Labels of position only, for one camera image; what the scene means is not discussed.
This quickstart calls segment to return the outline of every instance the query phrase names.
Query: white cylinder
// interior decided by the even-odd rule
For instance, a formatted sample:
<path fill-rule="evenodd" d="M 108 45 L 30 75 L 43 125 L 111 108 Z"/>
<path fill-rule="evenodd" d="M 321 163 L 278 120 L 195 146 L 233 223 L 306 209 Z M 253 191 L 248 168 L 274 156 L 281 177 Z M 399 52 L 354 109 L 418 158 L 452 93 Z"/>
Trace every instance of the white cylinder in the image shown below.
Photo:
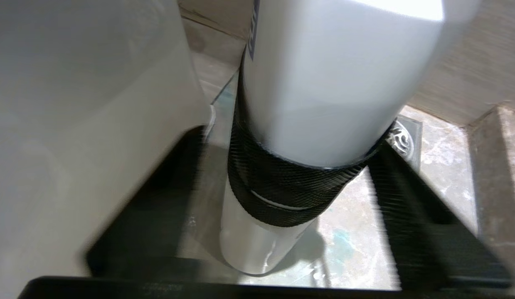
<path fill-rule="evenodd" d="M 304 165 L 365 155 L 480 0 L 255 0 L 244 58 L 252 134 Z M 309 223 L 266 225 L 227 185 L 221 247 L 250 274 L 271 270 Z"/>
<path fill-rule="evenodd" d="M 225 260 L 239 271 L 263 274 L 274 269 L 311 223 L 309 221 L 295 227 L 277 227 L 263 223 L 242 208 L 229 181 L 226 181 L 221 251 Z"/>

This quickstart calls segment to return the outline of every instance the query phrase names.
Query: white ceramic surface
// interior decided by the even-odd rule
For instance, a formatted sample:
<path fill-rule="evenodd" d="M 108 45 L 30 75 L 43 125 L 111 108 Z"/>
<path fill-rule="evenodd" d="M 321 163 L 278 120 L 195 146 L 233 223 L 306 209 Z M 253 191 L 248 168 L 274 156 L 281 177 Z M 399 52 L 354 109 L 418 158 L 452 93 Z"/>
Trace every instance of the white ceramic surface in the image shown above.
<path fill-rule="evenodd" d="M 209 122 L 175 0 L 0 1 L 0 298 L 83 253 Z"/>

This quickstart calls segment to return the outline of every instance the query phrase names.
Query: marble floor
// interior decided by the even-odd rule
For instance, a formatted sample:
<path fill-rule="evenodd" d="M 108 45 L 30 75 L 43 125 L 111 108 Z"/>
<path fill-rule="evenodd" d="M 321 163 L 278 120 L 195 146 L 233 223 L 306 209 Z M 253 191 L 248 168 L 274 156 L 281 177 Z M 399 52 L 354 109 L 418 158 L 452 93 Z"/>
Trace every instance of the marble floor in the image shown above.
<path fill-rule="evenodd" d="M 192 58 L 216 122 L 204 170 L 189 210 L 180 257 L 208 261 L 203 280 L 238 284 L 357 289 L 399 289 L 392 255 L 367 171 L 340 193 L 272 273 L 241 274 L 225 263 L 218 233 L 237 68 L 244 41 L 185 20 Z M 409 106 L 402 115 L 423 123 L 420 173 L 474 233 L 472 168 L 466 131 Z"/>

